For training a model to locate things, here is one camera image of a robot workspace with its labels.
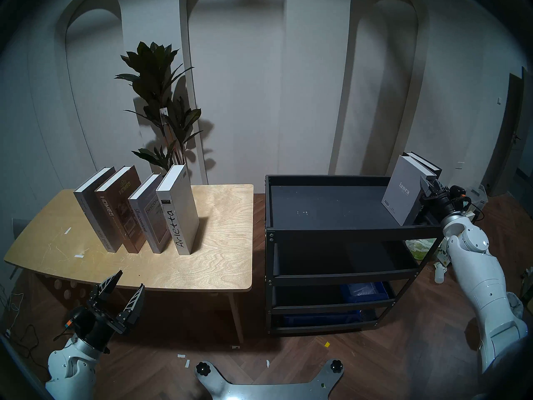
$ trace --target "wooden floor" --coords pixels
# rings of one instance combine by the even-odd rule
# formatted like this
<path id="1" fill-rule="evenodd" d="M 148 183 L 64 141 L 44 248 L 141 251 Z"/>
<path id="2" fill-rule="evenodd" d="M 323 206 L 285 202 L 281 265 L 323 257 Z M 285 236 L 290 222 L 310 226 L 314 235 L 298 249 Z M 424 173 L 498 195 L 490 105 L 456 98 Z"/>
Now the wooden floor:
<path id="1" fill-rule="evenodd" d="M 426 267 L 376 330 L 267 336 L 264 209 L 264 195 L 255 195 L 253 287 L 239 299 L 245 343 L 232 348 L 238 343 L 231 314 L 220 309 L 229 309 L 225 295 L 149 292 L 139 326 L 128 336 L 115 335 L 111 354 L 102 357 L 95 398 L 209 399 L 193 374 L 200 360 L 215 364 L 235 384 L 280 384 L 309 381 L 334 357 L 343 362 L 345 373 L 330 399 L 470 399 L 476 393 L 476 321 L 452 270 L 437 285 L 433 267 Z M 533 265 L 533 221 L 508 195 L 491 198 L 485 214 L 479 226 L 491 240 L 508 290 L 518 293 L 519 275 Z M 66 342 L 66 337 L 52 338 L 62 331 L 67 310 L 34 274 L 24 272 L 16 289 L 25 297 L 15 335 L 21 337 L 27 324 L 34 324 L 40 344 L 33 355 L 46 365 L 50 351 Z M 34 343 L 31 333 L 24 343 Z M 177 354 L 185 354 L 191 366 L 186 369 L 186 359 Z M 28 364 L 47 379 L 46 371 Z"/>

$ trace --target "gray book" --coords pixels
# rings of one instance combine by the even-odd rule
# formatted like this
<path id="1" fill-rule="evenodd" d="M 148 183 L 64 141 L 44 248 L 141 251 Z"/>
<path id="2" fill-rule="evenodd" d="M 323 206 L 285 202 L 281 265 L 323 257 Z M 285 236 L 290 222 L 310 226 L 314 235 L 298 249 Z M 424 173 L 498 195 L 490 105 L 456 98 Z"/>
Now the gray book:
<path id="1" fill-rule="evenodd" d="M 152 174 L 129 198 L 133 213 L 144 236 L 150 244 L 152 252 L 156 254 L 163 252 L 170 239 L 170 231 L 156 193 L 156 188 L 162 181 L 163 176 Z"/>
<path id="2" fill-rule="evenodd" d="M 433 180 L 437 175 L 411 156 L 400 156 L 381 203 L 400 225 L 412 225 L 422 207 L 420 177 Z"/>
<path id="3" fill-rule="evenodd" d="M 156 189 L 179 255 L 190 255 L 199 219 L 185 165 L 174 165 Z"/>
<path id="4" fill-rule="evenodd" d="M 79 206 L 108 252 L 118 251 L 122 245 L 122 237 L 112 225 L 94 191 L 114 174 L 114 167 L 104 167 L 74 191 Z"/>

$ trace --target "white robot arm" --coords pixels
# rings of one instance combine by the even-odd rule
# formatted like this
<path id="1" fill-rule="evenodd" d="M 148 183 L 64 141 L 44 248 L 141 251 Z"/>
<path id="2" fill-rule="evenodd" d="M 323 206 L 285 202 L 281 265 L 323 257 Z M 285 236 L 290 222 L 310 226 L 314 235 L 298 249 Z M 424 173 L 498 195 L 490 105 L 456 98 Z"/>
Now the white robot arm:
<path id="1" fill-rule="evenodd" d="M 109 340 L 114 333 L 127 334 L 137 322 L 144 302 L 143 284 L 116 318 L 100 307 L 100 303 L 108 300 L 121 275 L 120 270 L 95 285 L 87 308 L 77 307 L 72 311 L 65 331 L 72 326 L 75 334 L 63 349 L 51 352 L 48 357 L 51 380 L 45 387 L 55 400 L 92 400 L 95 367 L 100 356 L 109 353 Z"/>
<path id="2" fill-rule="evenodd" d="M 421 187 L 421 201 L 441 223 L 457 281 L 476 312 L 483 374 L 505 348 L 527 335 L 528 328 L 511 311 L 505 275 L 498 259 L 489 252 L 488 237 L 464 216 L 463 202 L 469 202 L 464 190 L 456 186 L 448 189 L 438 180 L 430 185 L 424 179 Z"/>

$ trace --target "metal shelf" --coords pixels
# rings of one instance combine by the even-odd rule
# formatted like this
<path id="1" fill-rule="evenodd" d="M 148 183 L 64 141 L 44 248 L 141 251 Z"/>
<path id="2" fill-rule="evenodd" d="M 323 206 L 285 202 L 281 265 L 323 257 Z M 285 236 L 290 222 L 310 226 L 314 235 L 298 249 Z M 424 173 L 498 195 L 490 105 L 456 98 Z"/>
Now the metal shelf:
<path id="1" fill-rule="evenodd" d="M 272 309 L 275 314 L 336 313 L 352 310 L 382 308 L 393 305 L 396 295 L 387 282 L 383 282 L 389 295 L 386 300 L 345 303 L 338 285 L 272 287 Z"/>
<path id="2" fill-rule="evenodd" d="M 434 219 L 424 215 L 419 215 L 411 226 L 398 225 L 381 203 L 389 180 L 384 176 L 266 176 L 268 333 L 296 335 L 372 329 L 411 286 L 440 244 L 442 230 Z M 436 241 L 418 263 L 403 241 L 425 238 Z M 387 283 L 396 279 L 408 280 L 397 295 Z M 390 298 L 346 304 L 339 297 L 339 284 L 363 282 L 387 284 Z M 292 299 L 280 297 L 280 290 L 283 294 L 289 289 Z M 286 314 L 374 308 L 385 308 L 374 321 L 289 327 L 282 320 Z"/>

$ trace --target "table top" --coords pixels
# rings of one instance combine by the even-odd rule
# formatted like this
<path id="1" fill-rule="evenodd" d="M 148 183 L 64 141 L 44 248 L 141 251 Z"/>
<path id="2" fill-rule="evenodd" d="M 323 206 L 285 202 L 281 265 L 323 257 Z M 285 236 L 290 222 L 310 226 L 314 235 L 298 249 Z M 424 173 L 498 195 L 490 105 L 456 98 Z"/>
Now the table top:
<path id="1" fill-rule="evenodd" d="M 200 225 L 191 255 L 169 241 L 161 254 L 145 242 L 138 254 L 107 252 L 72 190 L 59 192 L 4 257 L 7 263 L 58 278 L 100 283 L 123 271 L 120 288 L 248 291 L 252 286 L 253 185 L 194 185 Z"/>

